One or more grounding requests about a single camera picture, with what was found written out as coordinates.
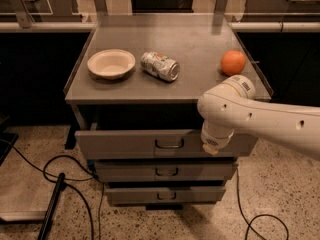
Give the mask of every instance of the drawer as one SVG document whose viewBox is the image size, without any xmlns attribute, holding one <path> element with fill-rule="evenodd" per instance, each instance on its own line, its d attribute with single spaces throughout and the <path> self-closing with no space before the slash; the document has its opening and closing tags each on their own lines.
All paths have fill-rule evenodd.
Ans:
<svg viewBox="0 0 320 240">
<path fill-rule="evenodd" d="M 75 136 L 86 159 L 212 157 L 203 150 L 201 130 L 92 130 Z M 235 134 L 215 157 L 248 156 L 257 138 Z"/>
<path fill-rule="evenodd" d="M 230 180 L 233 161 L 213 159 L 111 160 L 95 162 L 102 182 Z"/>
<path fill-rule="evenodd" d="M 128 188 L 106 189 L 110 205 L 216 203 L 222 199 L 224 193 L 223 186 L 209 186 L 209 184 L 168 187 L 157 187 L 157 184 L 154 187 L 134 187 L 133 184 L 133 187 Z"/>
</svg>

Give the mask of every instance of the white robotic arm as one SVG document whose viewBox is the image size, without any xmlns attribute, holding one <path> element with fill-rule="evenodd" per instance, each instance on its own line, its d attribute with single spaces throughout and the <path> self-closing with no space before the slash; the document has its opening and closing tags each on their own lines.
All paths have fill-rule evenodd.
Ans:
<svg viewBox="0 0 320 240">
<path fill-rule="evenodd" d="M 216 154 L 237 130 L 320 160 L 320 108 L 258 102 L 254 95 L 252 82 L 235 75 L 200 97 L 206 152 Z"/>
</svg>

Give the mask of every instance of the silver can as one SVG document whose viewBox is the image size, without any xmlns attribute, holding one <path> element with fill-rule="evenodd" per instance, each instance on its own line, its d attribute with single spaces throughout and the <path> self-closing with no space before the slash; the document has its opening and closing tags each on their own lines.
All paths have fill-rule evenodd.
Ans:
<svg viewBox="0 0 320 240">
<path fill-rule="evenodd" d="M 176 80 L 180 71 L 177 61 L 157 52 L 144 53 L 140 64 L 142 70 L 168 82 Z"/>
</svg>

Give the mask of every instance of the orange ball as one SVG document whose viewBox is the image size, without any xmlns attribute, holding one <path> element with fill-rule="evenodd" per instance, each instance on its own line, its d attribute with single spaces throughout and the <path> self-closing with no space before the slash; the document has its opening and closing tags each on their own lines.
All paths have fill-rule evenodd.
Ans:
<svg viewBox="0 0 320 240">
<path fill-rule="evenodd" d="M 230 50 L 226 52 L 220 61 L 221 70 L 228 76 L 238 75 L 246 65 L 246 57 L 240 51 Z"/>
</svg>

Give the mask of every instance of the white bowl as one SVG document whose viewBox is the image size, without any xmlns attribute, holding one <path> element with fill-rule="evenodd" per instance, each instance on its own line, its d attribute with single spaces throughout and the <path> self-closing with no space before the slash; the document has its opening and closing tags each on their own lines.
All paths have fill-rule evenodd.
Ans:
<svg viewBox="0 0 320 240">
<path fill-rule="evenodd" d="M 87 64 L 93 74 L 114 80 L 123 77 L 135 63 L 136 60 L 130 52 L 110 49 L 94 54 Z"/>
</svg>

